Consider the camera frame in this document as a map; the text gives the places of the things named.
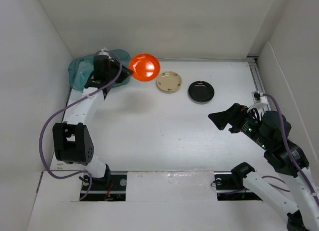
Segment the teal plastic bin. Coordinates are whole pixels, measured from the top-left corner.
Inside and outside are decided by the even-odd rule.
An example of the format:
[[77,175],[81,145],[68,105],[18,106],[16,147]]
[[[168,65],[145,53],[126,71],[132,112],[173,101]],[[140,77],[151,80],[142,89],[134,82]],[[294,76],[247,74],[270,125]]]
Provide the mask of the teal plastic bin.
[[[84,86],[93,71],[93,60],[96,53],[86,55],[73,60],[68,67],[69,83],[72,89],[82,92]],[[131,56],[128,52],[115,49],[111,50],[110,56],[117,61],[121,61],[123,67],[129,68]]]

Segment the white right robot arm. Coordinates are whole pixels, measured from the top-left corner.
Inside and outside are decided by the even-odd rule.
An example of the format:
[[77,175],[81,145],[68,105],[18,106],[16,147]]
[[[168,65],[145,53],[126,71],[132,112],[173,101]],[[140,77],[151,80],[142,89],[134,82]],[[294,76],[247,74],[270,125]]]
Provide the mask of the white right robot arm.
[[262,148],[264,158],[286,184],[293,200],[267,183],[246,162],[228,173],[215,175],[219,197],[231,200],[237,193],[250,191],[268,204],[284,221],[289,231],[319,229],[319,194],[315,190],[309,162],[303,150],[287,139],[291,125],[277,111],[259,114],[257,109],[238,103],[229,109],[211,113],[208,118],[219,129],[230,125],[230,133],[243,133]]

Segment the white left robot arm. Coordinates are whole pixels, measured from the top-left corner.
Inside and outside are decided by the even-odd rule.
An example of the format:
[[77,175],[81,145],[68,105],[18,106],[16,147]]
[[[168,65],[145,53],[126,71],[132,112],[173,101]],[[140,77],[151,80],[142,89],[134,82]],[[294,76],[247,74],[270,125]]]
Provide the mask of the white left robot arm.
[[65,122],[55,123],[52,128],[55,158],[66,164],[85,167],[100,189],[110,186],[111,172],[109,166],[94,154],[87,123],[105,101],[112,85],[123,83],[132,74],[115,53],[106,50],[98,52],[82,91],[82,101],[75,104]]

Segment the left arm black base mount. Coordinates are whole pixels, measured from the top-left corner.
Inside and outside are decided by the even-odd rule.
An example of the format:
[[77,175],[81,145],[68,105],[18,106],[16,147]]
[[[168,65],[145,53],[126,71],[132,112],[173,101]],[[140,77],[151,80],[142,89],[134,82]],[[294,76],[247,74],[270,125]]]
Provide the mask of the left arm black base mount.
[[126,200],[127,174],[124,171],[111,171],[107,166],[102,178],[90,179],[87,174],[79,177],[82,181],[80,201],[87,202],[124,202]]

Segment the beige floral plate back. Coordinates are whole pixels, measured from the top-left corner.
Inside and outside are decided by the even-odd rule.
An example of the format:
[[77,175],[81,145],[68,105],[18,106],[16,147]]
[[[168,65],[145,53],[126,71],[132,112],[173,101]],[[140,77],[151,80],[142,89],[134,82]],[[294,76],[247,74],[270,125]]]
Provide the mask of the beige floral plate back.
[[167,71],[159,75],[156,79],[157,87],[166,93],[174,93],[178,91],[182,84],[182,78],[173,71]]

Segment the black plate back right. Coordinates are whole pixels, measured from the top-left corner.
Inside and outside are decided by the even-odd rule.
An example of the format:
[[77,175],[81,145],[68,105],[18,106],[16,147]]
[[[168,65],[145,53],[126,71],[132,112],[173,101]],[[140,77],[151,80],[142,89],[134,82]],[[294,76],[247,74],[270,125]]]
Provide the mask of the black plate back right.
[[194,102],[207,103],[213,99],[215,90],[213,86],[206,81],[195,81],[190,84],[188,95]]

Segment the orange plate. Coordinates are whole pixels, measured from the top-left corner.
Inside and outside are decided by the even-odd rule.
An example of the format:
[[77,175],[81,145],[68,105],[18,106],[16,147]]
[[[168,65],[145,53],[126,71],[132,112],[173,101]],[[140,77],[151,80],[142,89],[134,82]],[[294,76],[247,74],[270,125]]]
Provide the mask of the orange plate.
[[132,77],[134,79],[148,82],[159,75],[160,62],[149,53],[140,53],[131,59],[129,69],[133,72]]

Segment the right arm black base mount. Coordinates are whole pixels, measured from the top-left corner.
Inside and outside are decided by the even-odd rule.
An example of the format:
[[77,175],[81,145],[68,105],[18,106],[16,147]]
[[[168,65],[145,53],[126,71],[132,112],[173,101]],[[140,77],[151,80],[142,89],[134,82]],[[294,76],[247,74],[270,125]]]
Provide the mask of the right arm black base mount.
[[218,201],[261,201],[255,193],[243,186],[243,179],[255,169],[243,162],[231,171],[218,171],[214,173],[215,180],[211,187],[216,189]]

